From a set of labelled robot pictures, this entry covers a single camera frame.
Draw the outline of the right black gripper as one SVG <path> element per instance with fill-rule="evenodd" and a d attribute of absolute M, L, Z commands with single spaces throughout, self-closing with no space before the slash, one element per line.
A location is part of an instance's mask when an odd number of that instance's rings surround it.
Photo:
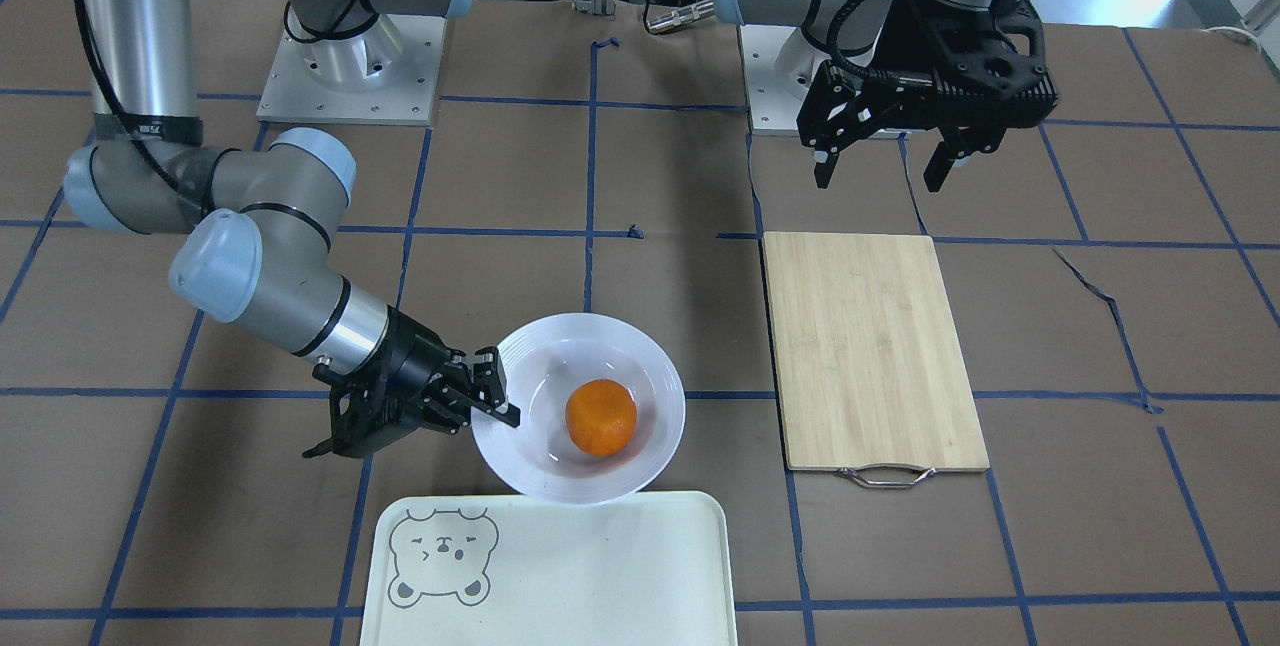
<path fill-rule="evenodd" d="M 475 354 L 444 345 L 436 333 L 387 310 L 385 333 L 364 362 L 338 374 L 335 347 L 328 336 L 342 330 L 332 313 L 315 339 L 312 377 L 330 386 L 330 437 L 302 453 L 366 458 L 416 429 L 454 435 L 470 427 L 474 412 L 518 429 L 521 411 L 506 394 L 506 371 L 495 345 Z"/>

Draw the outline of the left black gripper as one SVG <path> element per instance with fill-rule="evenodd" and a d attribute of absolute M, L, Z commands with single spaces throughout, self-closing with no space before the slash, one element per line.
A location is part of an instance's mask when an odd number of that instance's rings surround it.
<path fill-rule="evenodd" d="M 1057 107 L 1044 31 L 1029 0 L 893 0 L 867 75 L 822 61 L 797 114 L 813 148 L 814 180 L 827 189 L 840 151 L 881 128 L 940 130 L 924 169 L 938 192 L 966 159 L 964 128 L 1032 128 Z"/>

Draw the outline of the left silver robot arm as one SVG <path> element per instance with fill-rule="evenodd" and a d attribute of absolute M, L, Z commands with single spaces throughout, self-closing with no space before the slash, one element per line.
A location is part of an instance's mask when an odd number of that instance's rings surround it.
<path fill-rule="evenodd" d="M 735 26 L 787 26 L 817 50 L 797 136 L 826 189 L 840 154 L 879 130 L 938 130 L 929 191 L 1034 128 L 1060 95 L 1032 0 L 713 0 Z"/>

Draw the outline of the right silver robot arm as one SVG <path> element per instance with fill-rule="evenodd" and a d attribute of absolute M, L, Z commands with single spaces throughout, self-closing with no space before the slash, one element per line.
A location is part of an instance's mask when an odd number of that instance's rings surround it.
<path fill-rule="evenodd" d="M 68 207 L 97 230 L 182 233 L 172 289 L 312 365 L 330 432 L 308 455 L 453 435 L 475 412 L 518 427 L 495 347 L 456 351 L 329 266 L 357 173 L 340 139 L 302 127 L 262 151 L 205 148 L 188 0 L 73 3 L 95 139 L 68 160 Z"/>

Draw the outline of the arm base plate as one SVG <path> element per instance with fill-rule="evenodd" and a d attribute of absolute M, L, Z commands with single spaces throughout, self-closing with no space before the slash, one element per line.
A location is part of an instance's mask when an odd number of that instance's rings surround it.
<path fill-rule="evenodd" d="M 828 55 L 797 27 L 741 26 L 739 43 L 751 130 L 755 136 L 797 136 L 797 113 L 813 75 Z"/>
<path fill-rule="evenodd" d="M 448 22 L 384 14 L 364 35 L 300 43 L 282 35 L 257 107 L 292 125 L 430 125 Z"/>

